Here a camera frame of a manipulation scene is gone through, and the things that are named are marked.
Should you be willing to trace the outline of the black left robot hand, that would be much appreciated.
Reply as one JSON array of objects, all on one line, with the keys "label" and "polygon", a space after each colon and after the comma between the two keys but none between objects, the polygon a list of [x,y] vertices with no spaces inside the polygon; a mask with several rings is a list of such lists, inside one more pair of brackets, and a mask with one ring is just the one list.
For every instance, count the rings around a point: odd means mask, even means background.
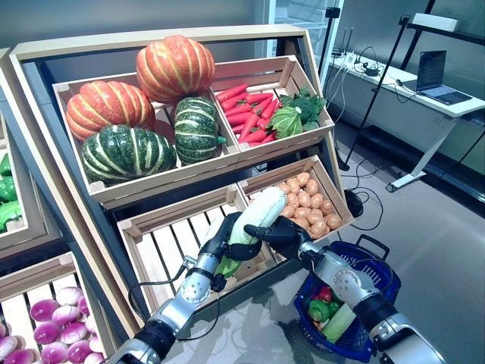
[{"label": "black left robot hand", "polygon": [[218,258],[216,274],[225,278],[232,276],[242,262],[255,258],[261,250],[261,242],[246,233],[247,224],[261,227],[265,217],[256,212],[234,212],[221,222],[215,235],[201,248],[201,253],[210,253]]}]

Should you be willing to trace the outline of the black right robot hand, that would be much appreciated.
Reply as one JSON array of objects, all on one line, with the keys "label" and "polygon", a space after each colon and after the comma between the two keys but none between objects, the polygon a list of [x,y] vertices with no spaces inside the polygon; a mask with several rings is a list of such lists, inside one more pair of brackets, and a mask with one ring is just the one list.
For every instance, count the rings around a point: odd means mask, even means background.
[{"label": "black right robot hand", "polygon": [[270,227],[246,224],[243,229],[248,235],[255,237],[257,241],[268,243],[270,247],[288,259],[306,261],[319,257],[318,248],[302,248],[307,243],[311,244],[311,238],[306,230],[282,215]]}]

